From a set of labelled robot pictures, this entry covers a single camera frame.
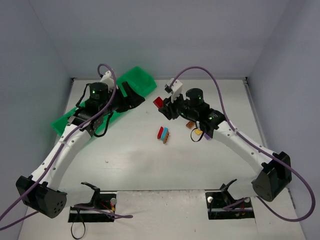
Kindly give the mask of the long red lego brick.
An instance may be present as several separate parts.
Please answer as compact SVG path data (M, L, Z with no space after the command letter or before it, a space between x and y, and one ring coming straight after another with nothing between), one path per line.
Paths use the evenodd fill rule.
M154 101L153 101L154 105L160 109L164 106L164 102L162 100L162 98L160 96L158 96Z

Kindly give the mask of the brown lego plate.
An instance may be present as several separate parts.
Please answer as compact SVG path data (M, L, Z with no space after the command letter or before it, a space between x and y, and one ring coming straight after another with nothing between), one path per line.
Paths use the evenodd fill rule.
M186 125L185 125L188 129L193 129L195 127L195 123L192 121L189 121Z

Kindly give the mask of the yellow long lego plate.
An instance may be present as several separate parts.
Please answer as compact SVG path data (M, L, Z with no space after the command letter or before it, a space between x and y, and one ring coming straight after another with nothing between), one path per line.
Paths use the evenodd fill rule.
M195 129L195 133L198 135L198 136L200 136L203 132L201 131L201 130L199 130L199 129Z

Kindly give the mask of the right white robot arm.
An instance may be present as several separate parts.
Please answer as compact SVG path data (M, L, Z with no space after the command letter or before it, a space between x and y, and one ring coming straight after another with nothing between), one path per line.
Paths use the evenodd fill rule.
M240 132L228 124L225 115L204 101L201 89L192 88L185 97L179 94L175 100L165 98L157 108L168 120L182 117L194 122L204 134L227 146L253 169L255 176L233 179L220 187L228 201L258 196L272 202L291 182L292 174L285 167L291 163L289 155L277 154L252 140L243 140Z

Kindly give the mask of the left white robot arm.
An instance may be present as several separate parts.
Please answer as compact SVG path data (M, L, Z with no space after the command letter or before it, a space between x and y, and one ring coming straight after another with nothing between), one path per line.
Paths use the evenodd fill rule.
M77 110L68 119L52 151L29 177L20 176L16 181L17 190L26 206L51 219L67 207L98 206L101 200L99 187L81 182L78 187L68 190L61 186L61 181L87 142L92 137L102 137L96 131L103 123L109 124L115 112L126 112L145 101L126 81L121 85L123 89L119 89L116 84L100 81L85 86L89 98L84 106L76 105Z

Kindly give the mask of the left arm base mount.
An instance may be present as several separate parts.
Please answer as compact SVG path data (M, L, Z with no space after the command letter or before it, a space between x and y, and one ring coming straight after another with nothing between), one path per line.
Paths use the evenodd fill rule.
M86 234L86 223L113 223L116 219L115 214L117 204L116 192L103 192L100 188L88 182L82 182L82 185L88 186L94 191L93 197L89 203L82 203L85 208L70 207L71 214L69 215L68 222L71 223L70 233L74 240L81 240ZM94 211L98 209L109 214ZM83 226L82 236L75 236L74 223L81 223Z

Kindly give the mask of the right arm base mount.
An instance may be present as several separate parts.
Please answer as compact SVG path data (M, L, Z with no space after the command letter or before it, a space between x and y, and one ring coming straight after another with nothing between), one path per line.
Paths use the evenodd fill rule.
M234 199L228 192L229 187L236 181L233 179L222 184L219 190L206 190L206 208L209 220L242 220L254 219L252 201L250 198Z

